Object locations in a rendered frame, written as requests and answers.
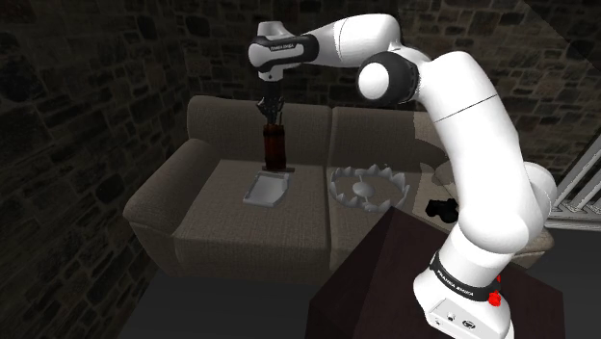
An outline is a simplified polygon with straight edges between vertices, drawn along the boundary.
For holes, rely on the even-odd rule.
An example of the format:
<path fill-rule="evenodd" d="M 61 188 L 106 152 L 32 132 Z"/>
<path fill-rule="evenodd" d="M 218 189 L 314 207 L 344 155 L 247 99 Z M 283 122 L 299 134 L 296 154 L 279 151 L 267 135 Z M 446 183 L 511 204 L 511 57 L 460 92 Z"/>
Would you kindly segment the dark red cylindrical bottle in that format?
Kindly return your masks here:
<path fill-rule="evenodd" d="M 265 166 L 264 170 L 273 172 L 294 172 L 286 161 L 285 131 L 280 124 L 265 124 L 263 127 Z"/>

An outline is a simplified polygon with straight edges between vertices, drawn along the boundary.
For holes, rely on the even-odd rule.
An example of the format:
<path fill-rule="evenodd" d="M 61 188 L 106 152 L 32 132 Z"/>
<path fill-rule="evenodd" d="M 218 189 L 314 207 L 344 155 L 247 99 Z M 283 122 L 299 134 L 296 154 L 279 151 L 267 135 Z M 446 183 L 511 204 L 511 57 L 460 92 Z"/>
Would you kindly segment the grey rectangular tray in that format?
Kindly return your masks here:
<path fill-rule="evenodd" d="M 287 172 L 260 170 L 244 195 L 245 204 L 274 208 L 285 197 L 290 181 Z"/>

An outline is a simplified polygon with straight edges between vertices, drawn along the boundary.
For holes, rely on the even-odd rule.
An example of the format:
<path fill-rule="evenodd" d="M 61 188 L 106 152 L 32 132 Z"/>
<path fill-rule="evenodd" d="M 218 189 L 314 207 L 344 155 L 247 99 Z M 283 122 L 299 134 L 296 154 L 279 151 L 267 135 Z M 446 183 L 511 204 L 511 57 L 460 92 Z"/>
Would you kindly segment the beige fabric sofa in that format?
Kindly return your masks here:
<path fill-rule="evenodd" d="M 349 195 L 344 168 L 391 168 L 403 193 L 373 179 L 374 203 L 418 219 L 457 194 L 450 163 L 424 112 L 288 103 L 283 109 L 289 188 L 273 208 L 243 198 L 264 163 L 264 118 L 246 100 L 197 95 L 188 140 L 136 191 L 123 215 L 148 255 L 172 276 L 319 284 L 380 219 L 329 194 Z"/>

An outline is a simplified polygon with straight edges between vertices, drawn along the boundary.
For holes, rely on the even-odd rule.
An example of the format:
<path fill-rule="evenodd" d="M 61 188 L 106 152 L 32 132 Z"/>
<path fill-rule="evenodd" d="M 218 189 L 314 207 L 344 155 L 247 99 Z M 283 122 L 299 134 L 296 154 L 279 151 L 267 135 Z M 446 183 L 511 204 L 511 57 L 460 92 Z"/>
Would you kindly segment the small black object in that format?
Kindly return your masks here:
<path fill-rule="evenodd" d="M 426 214 L 434 218 L 438 216 L 445 223 L 455 223 L 458 220 L 458 204 L 454 198 L 447 200 L 431 199 L 425 209 Z"/>

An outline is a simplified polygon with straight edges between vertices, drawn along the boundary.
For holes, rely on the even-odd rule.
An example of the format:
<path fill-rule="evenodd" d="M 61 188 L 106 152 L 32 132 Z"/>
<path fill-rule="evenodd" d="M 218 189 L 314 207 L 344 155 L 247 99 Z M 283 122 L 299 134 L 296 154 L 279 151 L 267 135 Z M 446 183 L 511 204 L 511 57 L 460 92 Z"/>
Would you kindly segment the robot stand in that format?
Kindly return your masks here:
<path fill-rule="evenodd" d="M 413 280 L 445 233 L 389 209 L 318 291 L 308 309 L 305 339 L 450 339 L 444 329 L 478 329 L 474 318 L 444 311 L 429 325 Z M 501 273 L 515 339 L 567 339 L 562 292 L 513 264 Z"/>

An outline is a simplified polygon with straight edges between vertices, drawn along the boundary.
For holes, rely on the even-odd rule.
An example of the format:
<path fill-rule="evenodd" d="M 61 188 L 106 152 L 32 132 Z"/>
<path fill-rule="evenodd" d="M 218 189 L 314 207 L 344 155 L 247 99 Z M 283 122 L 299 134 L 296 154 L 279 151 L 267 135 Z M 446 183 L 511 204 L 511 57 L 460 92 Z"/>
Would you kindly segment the white railing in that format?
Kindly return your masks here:
<path fill-rule="evenodd" d="M 601 168 L 578 189 L 595 164 L 601 164 L 601 135 L 591 144 L 558 187 L 558 197 L 545 223 L 547 228 L 601 232 Z"/>

